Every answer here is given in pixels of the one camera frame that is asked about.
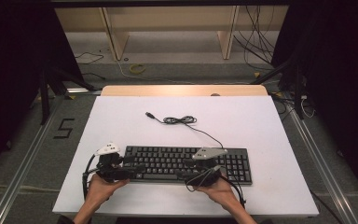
white table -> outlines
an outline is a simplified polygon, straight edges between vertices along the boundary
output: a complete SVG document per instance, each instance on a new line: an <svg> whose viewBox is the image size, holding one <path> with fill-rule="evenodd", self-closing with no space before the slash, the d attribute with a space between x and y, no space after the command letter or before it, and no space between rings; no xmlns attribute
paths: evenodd
<svg viewBox="0 0 358 224"><path fill-rule="evenodd" d="M253 185L241 187L251 215L319 214L269 96L100 96L89 116L53 212L74 214L83 203L81 176L91 155L112 141L126 146L219 147L203 133L159 119L191 115L194 128L224 147L248 148ZM94 159L91 168L95 167ZM116 217L228 217L229 213L185 185L130 183L97 211Z"/></svg>

person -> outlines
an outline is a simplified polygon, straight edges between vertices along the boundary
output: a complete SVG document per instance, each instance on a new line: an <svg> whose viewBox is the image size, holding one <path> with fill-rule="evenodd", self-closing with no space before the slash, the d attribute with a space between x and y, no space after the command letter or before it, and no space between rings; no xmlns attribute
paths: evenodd
<svg viewBox="0 0 358 224"><path fill-rule="evenodd" d="M91 219L92 215L114 192L125 186L130 182L127 180L119 180L115 183L107 183L98 175L93 175L89 183L89 193L86 200L80 207L75 218L71 220L68 217L60 216L57 224L86 224ZM219 178L214 184L209 187L193 187L196 191L200 191L209 196L211 200L219 203L225 210L227 210L235 220L240 224L254 224L256 223L249 213L242 207L237 200L231 186Z"/></svg>

gray carpet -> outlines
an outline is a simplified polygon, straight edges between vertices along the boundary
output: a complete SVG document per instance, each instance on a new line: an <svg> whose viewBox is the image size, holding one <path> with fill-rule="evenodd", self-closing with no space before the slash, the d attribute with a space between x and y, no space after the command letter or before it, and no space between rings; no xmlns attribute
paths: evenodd
<svg viewBox="0 0 358 224"><path fill-rule="evenodd" d="M167 80L142 80L121 75L117 65L114 64L89 64L81 65L83 73L92 72L104 76L102 80L93 75L85 75L88 83L103 87L105 85L126 84L174 84ZM129 65L122 64L123 72L131 75ZM174 81L190 81L198 84L212 84L217 82L251 82L255 80L254 68L245 64L146 64L146 70L141 75L131 75L141 78L165 78ZM267 84L269 91L276 91L276 82ZM76 87L73 83L66 83L68 87ZM13 203L5 223L54 223L58 215L51 212L57 199L66 172L76 152L77 144L81 138L87 119L89 117L95 95L76 95L74 99L67 98L58 108L47 137L40 148L31 170L23 183L22 189ZM277 112L282 111L282 104L276 103ZM328 191L318 173L306 146L298 133L296 125L290 116L281 115L283 127L295 152L298 164L312 191L319 195L335 212L337 209L328 194ZM63 119L65 127L73 128L68 138L57 139L55 136L66 135L59 131ZM22 158L27 152L32 140L36 136L41 120L41 104L35 100L34 108L30 109L26 119L19 127L12 139L12 149L3 152L0 156L0 197L4 192L3 186L7 186L11 177L16 173ZM339 185L342 187L355 214L358 216L358 182L345 160L336 153L336 146L328 131L318 117L306 118L306 124L315 138L325 159L334 173ZM313 218L273 218L274 223L337 223L332 215L315 199L321 214ZM114 223L112 217L96 217L94 223Z"/></svg>

keyboard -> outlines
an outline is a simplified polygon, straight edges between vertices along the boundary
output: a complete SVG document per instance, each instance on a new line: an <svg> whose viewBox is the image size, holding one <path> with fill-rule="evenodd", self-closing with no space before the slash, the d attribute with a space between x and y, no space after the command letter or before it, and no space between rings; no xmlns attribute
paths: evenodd
<svg viewBox="0 0 358 224"><path fill-rule="evenodd" d="M195 168L187 167L184 159L191 159L200 147L141 147L127 146L125 156L134 156L134 163L127 163L131 167L143 163L145 170L137 174L131 182L149 183L180 183L176 170L185 173L197 173ZM226 174L227 179L234 184L251 185L252 175L249 157L246 148L226 148L228 154L215 158L217 164L224 166L221 171Z"/></svg>

